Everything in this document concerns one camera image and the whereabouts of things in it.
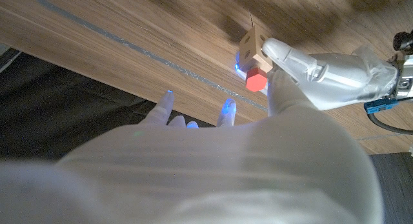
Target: wooden table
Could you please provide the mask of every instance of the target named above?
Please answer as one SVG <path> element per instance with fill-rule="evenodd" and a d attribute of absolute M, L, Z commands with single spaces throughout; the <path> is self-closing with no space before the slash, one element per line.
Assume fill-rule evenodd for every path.
<path fill-rule="evenodd" d="M 368 43 L 394 54 L 410 31 L 413 0 L 0 0 L 0 41 L 151 101 L 168 89 L 174 109 L 216 123 L 228 97 L 236 124 L 267 115 L 263 94 L 234 72 L 237 43 L 254 24 L 309 54 L 350 54 Z M 327 112 L 370 154 L 405 152 L 413 137 L 382 130 L 362 104 Z M 378 115 L 413 129 L 413 105 Z"/>

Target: cable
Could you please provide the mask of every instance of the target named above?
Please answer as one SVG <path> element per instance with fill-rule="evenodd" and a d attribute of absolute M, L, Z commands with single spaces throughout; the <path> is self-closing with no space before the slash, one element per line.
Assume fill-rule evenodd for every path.
<path fill-rule="evenodd" d="M 413 97 L 401 98 L 401 99 L 398 99 L 398 101 L 407 101 L 407 100 L 409 100 L 409 99 L 413 99 Z"/>
<path fill-rule="evenodd" d="M 397 128 L 397 127 L 389 126 L 388 124 L 384 124 L 384 123 L 382 123 L 381 121 L 379 121 L 379 120 L 375 117 L 374 114 L 367 114 L 367 117 L 369 118 L 369 120 L 370 120 L 371 122 L 373 122 L 373 123 L 376 124 L 378 127 L 381 127 L 381 128 L 383 128 L 383 129 L 385 129 L 385 130 L 389 130 L 389 131 L 392 131 L 392 132 L 395 132 L 395 133 L 400 133 L 400 134 L 410 134 L 410 135 L 413 135 L 413 130 L 405 130 L 405 129 L 402 129 L 402 128 Z"/>

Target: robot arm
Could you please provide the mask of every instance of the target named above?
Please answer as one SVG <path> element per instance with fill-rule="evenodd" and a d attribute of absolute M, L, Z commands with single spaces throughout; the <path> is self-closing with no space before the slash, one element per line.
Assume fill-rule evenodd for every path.
<path fill-rule="evenodd" d="M 390 95 L 396 85 L 397 69 L 365 46 L 352 55 L 308 56 L 281 41 L 268 39 L 263 51 L 320 110 L 374 101 Z"/>

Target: blue clip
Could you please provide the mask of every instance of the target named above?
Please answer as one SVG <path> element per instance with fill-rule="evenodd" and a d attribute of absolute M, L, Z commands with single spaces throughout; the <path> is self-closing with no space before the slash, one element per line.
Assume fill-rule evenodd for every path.
<path fill-rule="evenodd" d="M 396 98 L 385 98 L 377 101 L 364 103 L 364 109 L 367 114 L 373 114 L 383 110 L 389 110 L 399 104 Z"/>

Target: blue led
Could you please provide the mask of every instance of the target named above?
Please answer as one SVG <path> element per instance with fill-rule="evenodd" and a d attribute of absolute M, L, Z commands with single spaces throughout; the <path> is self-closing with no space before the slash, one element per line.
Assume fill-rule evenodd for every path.
<path fill-rule="evenodd" d="M 235 105 L 235 101 L 232 98 L 228 98 L 221 110 L 222 114 L 227 114 L 229 112 L 235 114 L 237 112 L 237 106 Z"/>

